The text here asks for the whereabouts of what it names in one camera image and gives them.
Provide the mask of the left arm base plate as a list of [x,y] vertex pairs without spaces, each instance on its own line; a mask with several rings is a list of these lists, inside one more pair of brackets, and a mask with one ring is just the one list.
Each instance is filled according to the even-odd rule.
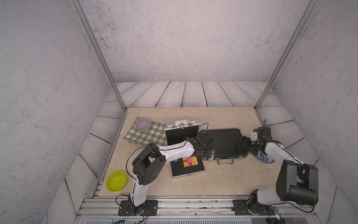
[[158,200],[146,200],[139,206],[134,206],[131,200],[123,200],[120,203],[119,216],[156,216],[158,212]]

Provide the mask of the black poker case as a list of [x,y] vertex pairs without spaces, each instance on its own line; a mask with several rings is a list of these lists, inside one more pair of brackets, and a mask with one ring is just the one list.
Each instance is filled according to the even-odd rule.
[[203,136],[204,133],[209,133],[214,139],[214,154],[212,158],[217,160],[218,165],[233,165],[234,159],[243,159],[248,157],[248,150],[239,145],[242,138],[242,134],[239,129],[229,128],[207,131],[202,130],[199,132],[199,136]]

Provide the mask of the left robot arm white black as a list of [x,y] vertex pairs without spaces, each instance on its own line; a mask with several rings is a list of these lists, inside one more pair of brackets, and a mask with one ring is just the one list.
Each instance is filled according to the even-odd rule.
[[214,152],[214,145],[214,138],[208,132],[204,132],[170,146],[157,146],[151,143],[142,147],[142,152],[132,161],[131,177],[134,178],[134,185],[128,196],[130,205],[137,208],[146,202],[149,184],[156,180],[167,163],[192,156],[209,159]]

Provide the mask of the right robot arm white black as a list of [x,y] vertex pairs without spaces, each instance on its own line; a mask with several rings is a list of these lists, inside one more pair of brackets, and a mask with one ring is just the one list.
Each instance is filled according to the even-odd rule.
[[314,211],[318,203],[318,169],[290,153],[280,141],[273,140],[269,127],[254,129],[250,137],[242,136],[236,147],[250,152],[263,163],[275,163],[280,172],[275,187],[254,190],[247,200],[253,215],[269,212],[275,205],[290,204],[295,208],[309,205]]

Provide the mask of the silver aluminium poker case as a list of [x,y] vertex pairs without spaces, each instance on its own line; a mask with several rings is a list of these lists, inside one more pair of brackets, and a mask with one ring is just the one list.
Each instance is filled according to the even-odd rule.
[[198,158],[199,165],[184,168],[184,157],[192,157],[194,154],[193,139],[197,137],[199,129],[198,121],[179,120],[171,125],[165,125],[165,132],[170,153],[167,162],[171,165],[172,177],[184,177],[204,173],[205,168],[202,159]]

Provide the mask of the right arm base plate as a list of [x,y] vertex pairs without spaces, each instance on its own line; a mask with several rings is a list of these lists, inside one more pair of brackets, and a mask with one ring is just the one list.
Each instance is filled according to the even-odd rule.
[[233,200],[233,207],[231,211],[235,213],[235,215],[242,216],[273,216],[274,211],[272,208],[269,208],[267,205],[262,205],[259,203],[251,203],[249,199],[246,200]]

